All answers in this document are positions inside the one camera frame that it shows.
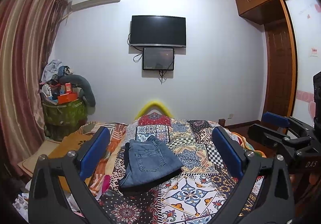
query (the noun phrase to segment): jeans back pocket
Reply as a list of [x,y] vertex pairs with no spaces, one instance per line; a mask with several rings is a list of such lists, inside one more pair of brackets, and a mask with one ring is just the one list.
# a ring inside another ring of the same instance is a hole
[[155,172],[165,165],[165,160],[159,149],[152,153],[135,153],[141,171]]

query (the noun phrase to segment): television screen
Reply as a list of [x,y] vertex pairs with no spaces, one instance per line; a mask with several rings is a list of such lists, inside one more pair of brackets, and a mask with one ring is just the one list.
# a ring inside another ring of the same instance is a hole
[[186,19],[174,16],[132,16],[131,46],[186,47]]
[[145,47],[142,56],[142,69],[174,70],[174,49]]

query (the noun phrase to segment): metal screw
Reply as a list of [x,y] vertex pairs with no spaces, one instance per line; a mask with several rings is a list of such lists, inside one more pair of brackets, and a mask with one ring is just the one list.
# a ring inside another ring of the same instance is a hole
[[254,156],[254,152],[253,151],[247,151],[246,152],[246,155],[248,156],[248,157],[253,157]]
[[47,155],[41,154],[41,155],[38,157],[38,160],[39,160],[39,161],[43,161],[46,157],[47,157]]
[[69,151],[69,152],[67,152],[67,155],[68,155],[69,157],[73,157],[73,156],[76,155],[76,152],[75,152],[75,151]]
[[276,156],[276,158],[277,158],[279,161],[283,161],[283,160],[284,160],[283,156],[280,155],[280,154],[278,154],[278,155]]

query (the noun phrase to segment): jeans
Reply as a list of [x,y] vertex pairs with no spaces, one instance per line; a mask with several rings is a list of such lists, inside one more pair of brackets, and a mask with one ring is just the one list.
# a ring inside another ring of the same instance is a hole
[[128,159],[126,174],[119,181],[121,188],[156,181],[183,167],[170,148],[155,136],[149,137],[145,142],[130,140]]

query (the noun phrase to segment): blue clothing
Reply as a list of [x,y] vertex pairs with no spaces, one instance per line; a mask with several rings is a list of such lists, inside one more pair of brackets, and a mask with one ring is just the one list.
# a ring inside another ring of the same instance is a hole
[[126,174],[119,181],[121,188],[156,181],[183,167],[170,148],[155,136],[149,137],[145,142],[130,140],[128,158]]

